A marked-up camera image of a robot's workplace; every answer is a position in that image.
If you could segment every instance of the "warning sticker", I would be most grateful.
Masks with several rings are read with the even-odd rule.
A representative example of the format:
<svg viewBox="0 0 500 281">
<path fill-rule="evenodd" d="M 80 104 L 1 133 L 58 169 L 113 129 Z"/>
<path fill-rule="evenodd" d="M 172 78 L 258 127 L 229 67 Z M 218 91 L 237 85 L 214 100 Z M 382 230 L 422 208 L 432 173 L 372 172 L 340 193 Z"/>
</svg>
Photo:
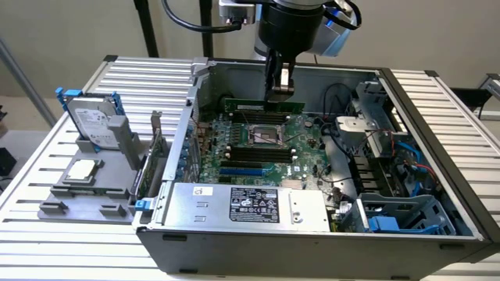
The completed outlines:
<svg viewBox="0 0 500 281">
<path fill-rule="evenodd" d="M 230 188 L 229 219 L 240 222 L 280 222 L 276 189 Z"/>
<path fill-rule="evenodd" d="M 114 134 L 108 129 L 105 114 L 98 110 L 85 108 L 77 108 L 74 112 L 90 142 L 101 148 L 117 148 Z"/>
</svg>

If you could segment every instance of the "capacitor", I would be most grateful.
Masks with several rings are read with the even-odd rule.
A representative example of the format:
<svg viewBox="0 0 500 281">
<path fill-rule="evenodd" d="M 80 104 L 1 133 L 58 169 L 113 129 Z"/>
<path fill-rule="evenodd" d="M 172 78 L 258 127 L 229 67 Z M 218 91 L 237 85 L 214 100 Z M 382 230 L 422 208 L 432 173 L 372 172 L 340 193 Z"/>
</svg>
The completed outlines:
<svg viewBox="0 0 500 281">
<path fill-rule="evenodd" d="M 310 128 L 312 128 L 312 125 L 313 125 L 313 123 L 312 123 L 310 121 L 305 121 L 305 122 L 304 122 L 304 127 L 305 127 L 306 129 L 310 129 Z"/>
</svg>

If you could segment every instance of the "blue pcie slot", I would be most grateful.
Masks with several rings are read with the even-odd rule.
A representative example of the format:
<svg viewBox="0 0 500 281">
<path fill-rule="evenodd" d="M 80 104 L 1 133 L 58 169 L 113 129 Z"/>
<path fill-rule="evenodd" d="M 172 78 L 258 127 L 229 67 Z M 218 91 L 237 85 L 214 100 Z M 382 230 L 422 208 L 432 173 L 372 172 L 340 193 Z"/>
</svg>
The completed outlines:
<svg viewBox="0 0 500 281">
<path fill-rule="evenodd" d="M 233 176 L 260 176 L 262 177 L 265 171 L 262 169 L 245 169 L 245 168 L 221 168 L 220 174 L 229 174 Z"/>
</svg>

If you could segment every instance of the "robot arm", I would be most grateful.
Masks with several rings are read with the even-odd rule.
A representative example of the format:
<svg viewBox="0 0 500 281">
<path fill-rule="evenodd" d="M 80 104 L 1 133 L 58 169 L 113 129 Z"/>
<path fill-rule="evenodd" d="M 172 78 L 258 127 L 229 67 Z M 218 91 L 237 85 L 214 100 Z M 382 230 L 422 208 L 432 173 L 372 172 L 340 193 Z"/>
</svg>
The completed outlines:
<svg viewBox="0 0 500 281">
<path fill-rule="evenodd" d="M 162 0 L 169 18 L 198 32 L 224 33 L 253 24 L 260 16 L 258 39 L 265 61 L 265 101 L 285 101 L 294 92 L 294 58 L 302 52 L 336 56 L 361 14 L 350 0 L 218 0 L 225 26 L 196 26 L 178 19 Z"/>
</svg>

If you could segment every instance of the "motherboard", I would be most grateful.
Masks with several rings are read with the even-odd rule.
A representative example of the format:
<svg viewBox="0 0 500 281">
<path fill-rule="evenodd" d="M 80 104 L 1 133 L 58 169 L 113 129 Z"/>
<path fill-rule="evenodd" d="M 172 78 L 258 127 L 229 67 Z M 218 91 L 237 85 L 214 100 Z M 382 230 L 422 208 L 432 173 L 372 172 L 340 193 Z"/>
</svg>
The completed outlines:
<svg viewBox="0 0 500 281">
<path fill-rule="evenodd" d="M 228 111 L 236 108 L 225 102 Z M 200 183 L 282 186 L 329 192 L 317 178 L 328 165 L 321 142 L 322 120 L 308 114 L 260 112 L 257 105 L 244 111 L 220 113 L 201 122 Z"/>
</svg>

